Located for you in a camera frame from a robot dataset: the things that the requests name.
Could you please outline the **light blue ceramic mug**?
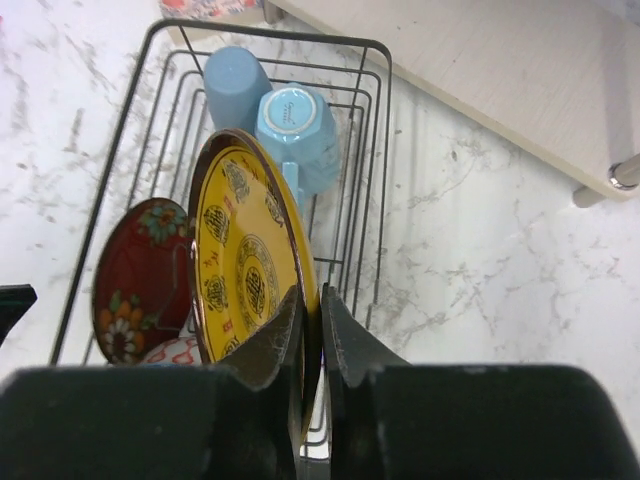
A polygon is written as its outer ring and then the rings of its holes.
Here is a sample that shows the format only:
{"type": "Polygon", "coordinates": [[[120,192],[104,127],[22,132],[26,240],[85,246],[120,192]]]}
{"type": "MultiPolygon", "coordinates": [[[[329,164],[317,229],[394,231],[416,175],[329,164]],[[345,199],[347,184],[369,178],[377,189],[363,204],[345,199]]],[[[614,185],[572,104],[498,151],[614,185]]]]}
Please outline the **light blue ceramic mug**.
{"type": "Polygon", "coordinates": [[[289,83],[260,100],[255,136],[282,173],[300,209],[341,172],[336,122],[316,90],[289,83]]]}

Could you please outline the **red floral plate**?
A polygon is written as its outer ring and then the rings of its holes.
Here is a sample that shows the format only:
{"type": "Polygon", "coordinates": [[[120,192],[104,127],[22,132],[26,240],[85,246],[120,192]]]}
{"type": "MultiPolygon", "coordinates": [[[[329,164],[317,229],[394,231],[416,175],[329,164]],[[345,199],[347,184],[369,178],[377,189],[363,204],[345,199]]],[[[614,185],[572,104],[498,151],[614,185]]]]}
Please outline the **red floral plate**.
{"type": "Polygon", "coordinates": [[[187,214],[161,197],[132,207],[102,250],[92,287],[97,344],[114,365],[177,338],[191,311],[187,214]]]}

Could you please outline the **blue plastic tumbler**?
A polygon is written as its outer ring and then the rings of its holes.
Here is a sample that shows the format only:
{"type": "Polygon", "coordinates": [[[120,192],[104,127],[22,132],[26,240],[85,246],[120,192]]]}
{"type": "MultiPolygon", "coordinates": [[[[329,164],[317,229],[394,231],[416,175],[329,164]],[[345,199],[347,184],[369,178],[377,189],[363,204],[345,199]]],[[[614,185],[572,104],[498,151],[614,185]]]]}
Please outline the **blue plastic tumbler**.
{"type": "Polygon", "coordinates": [[[238,128],[253,134],[261,98],[272,85],[249,50],[226,46],[207,59],[204,89],[216,130],[238,128]]]}

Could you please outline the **yellow patterned plate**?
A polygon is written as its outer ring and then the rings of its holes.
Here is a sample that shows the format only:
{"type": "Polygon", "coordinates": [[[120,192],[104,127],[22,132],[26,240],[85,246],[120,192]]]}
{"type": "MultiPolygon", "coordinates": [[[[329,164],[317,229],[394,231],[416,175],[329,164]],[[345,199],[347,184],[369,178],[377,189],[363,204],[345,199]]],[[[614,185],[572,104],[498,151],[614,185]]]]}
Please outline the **yellow patterned plate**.
{"type": "Polygon", "coordinates": [[[201,149],[187,239],[195,329],[205,363],[216,363],[245,343],[271,319],[291,287],[301,288],[301,431],[308,432],[322,352],[314,257],[283,175],[246,131],[220,130],[201,149]]]}

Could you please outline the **blue white patterned bowl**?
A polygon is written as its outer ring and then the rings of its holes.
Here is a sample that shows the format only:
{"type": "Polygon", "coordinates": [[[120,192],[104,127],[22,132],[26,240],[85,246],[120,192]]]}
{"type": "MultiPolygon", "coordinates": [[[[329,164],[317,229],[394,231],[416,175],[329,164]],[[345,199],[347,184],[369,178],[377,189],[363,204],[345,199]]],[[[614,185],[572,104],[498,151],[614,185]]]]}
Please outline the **blue white patterned bowl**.
{"type": "Polygon", "coordinates": [[[143,366],[199,366],[202,359],[195,336],[178,337],[149,351],[140,361],[143,366]]]}

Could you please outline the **white two-tier shelf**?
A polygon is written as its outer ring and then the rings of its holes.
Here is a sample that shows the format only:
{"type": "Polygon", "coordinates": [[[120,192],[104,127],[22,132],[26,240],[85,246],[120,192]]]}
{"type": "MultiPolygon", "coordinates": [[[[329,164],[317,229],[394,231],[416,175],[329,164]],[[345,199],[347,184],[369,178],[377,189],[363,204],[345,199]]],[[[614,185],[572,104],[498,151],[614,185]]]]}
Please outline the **white two-tier shelf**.
{"type": "Polygon", "coordinates": [[[591,1],[284,1],[334,35],[374,39],[395,72],[601,196],[635,184],[639,29],[591,1]]]}

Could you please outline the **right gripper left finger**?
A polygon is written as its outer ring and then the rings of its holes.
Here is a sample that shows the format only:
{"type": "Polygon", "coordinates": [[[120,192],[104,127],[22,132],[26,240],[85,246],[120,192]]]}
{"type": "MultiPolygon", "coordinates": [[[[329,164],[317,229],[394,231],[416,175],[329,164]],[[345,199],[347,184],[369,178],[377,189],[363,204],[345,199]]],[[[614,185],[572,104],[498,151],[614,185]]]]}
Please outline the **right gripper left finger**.
{"type": "Polygon", "coordinates": [[[222,364],[219,477],[294,479],[302,427],[300,289],[222,364]]]}

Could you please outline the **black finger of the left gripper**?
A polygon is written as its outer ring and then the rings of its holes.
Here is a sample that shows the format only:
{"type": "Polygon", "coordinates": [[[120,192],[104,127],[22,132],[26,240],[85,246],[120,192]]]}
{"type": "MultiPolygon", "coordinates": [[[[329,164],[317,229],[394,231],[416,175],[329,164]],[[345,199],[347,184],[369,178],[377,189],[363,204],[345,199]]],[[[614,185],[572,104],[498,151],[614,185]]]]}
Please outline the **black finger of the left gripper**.
{"type": "Polygon", "coordinates": [[[30,284],[0,287],[0,344],[36,300],[36,292],[30,284]]]}

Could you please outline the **floral cover book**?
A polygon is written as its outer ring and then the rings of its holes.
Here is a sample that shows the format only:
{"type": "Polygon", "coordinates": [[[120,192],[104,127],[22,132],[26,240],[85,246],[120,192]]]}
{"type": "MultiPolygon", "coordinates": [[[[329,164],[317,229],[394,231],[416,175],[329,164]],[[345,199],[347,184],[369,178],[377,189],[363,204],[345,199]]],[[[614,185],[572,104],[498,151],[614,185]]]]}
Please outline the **floral cover book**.
{"type": "Polygon", "coordinates": [[[223,21],[256,13],[262,16],[263,2],[256,0],[160,0],[158,5],[165,18],[202,21],[223,21]]]}

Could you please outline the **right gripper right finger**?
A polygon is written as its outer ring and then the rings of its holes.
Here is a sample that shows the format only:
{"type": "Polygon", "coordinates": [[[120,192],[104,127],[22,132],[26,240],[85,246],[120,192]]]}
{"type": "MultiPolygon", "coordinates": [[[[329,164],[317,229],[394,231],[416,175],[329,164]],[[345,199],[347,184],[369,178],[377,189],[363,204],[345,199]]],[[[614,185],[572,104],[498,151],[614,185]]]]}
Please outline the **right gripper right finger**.
{"type": "Polygon", "coordinates": [[[409,363],[352,315],[337,289],[323,285],[324,367],[329,392],[330,472],[333,479],[383,479],[371,372],[409,363]]]}

